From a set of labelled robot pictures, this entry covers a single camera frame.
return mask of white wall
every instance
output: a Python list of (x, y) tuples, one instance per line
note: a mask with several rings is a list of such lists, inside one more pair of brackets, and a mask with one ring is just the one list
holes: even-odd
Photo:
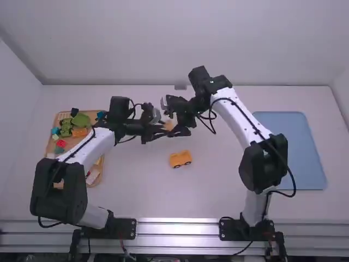
[(27, 131), (41, 89), (41, 83), (1, 39), (0, 88), (1, 192), (6, 177), (16, 164), (16, 156), (23, 142), (24, 134)]
[(2, 0), (0, 27), (47, 84), (327, 85), (349, 63), (347, 0)]
[(339, 109), (349, 128), (349, 67), (331, 83)]

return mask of red toy block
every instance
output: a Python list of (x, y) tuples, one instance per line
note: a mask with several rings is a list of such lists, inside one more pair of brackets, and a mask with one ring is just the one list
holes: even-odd
[(65, 146), (67, 145), (67, 142), (65, 142), (62, 139), (59, 139), (56, 143), (57, 146), (61, 147), (61, 148), (65, 148)]

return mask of teal toy block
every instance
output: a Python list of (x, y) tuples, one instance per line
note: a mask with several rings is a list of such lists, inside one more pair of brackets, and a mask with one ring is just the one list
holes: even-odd
[(59, 146), (56, 146), (55, 148), (55, 154), (62, 154), (64, 152), (64, 149), (59, 147)]
[(52, 129), (52, 135), (57, 135), (58, 134), (58, 132), (59, 132), (59, 128), (58, 127), (54, 127), (53, 129)]
[(103, 114), (105, 113), (105, 111), (99, 111), (97, 113), (97, 118), (101, 118), (103, 116)]

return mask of black cable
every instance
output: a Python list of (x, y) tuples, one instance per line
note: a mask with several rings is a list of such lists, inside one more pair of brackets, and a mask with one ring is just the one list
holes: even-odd
[(217, 114), (216, 114), (214, 111), (212, 111), (212, 114), (213, 114), (213, 117), (212, 117), (212, 118), (203, 116), (202, 114), (203, 114), (203, 113), (199, 114), (199, 118), (201, 118), (201, 119), (205, 119), (205, 120), (210, 120), (210, 119), (211, 119), (211, 120), (215, 120), (215, 119), (217, 118)]
[(62, 222), (57, 222), (55, 224), (51, 224), (51, 225), (43, 225), (42, 221), (41, 221), (41, 217), (38, 217), (38, 224), (39, 226), (41, 226), (42, 228), (53, 228), (57, 225), (63, 224)]
[(91, 244), (89, 242), (89, 238), (87, 240), (88, 240), (88, 256), (90, 256), (91, 255)]
[(252, 243), (253, 243), (253, 240), (251, 240), (251, 242), (248, 243), (248, 245), (245, 246), (243, 249), (241, 249), (239, 252), (236, 252), (235, 254), (232, 254), (232, 256), (234, 256), (234, 255), (240, 255), (240, 254), (243, 253), (246, 249), (248, 249), (248, 248), (252, 245)]
[(125, 143), (125, 142), (128, 142), (128, 141), (131, 141), (132, 139), (135, 139), (136, 137), (137, 137), (137, 136), (136, 136), (136, 135), (134, 135), (134, 136), (132, 136), (131, 138), (126, 139), (126, 140), (121, 141), (121, 142), (117, 142), (116, 144), (122, 144), (122, 143)]

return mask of blue mat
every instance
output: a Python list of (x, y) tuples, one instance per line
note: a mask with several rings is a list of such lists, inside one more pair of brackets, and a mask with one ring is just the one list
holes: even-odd
[[(287, 138), (288, 165), (297, 189), (325, 189), (326, 176), (305, 115), (301, 112), (254, 112), (253, 115), (271, 132), (283, 133)], [(293, 189), (289, 174), (278, 189)]]

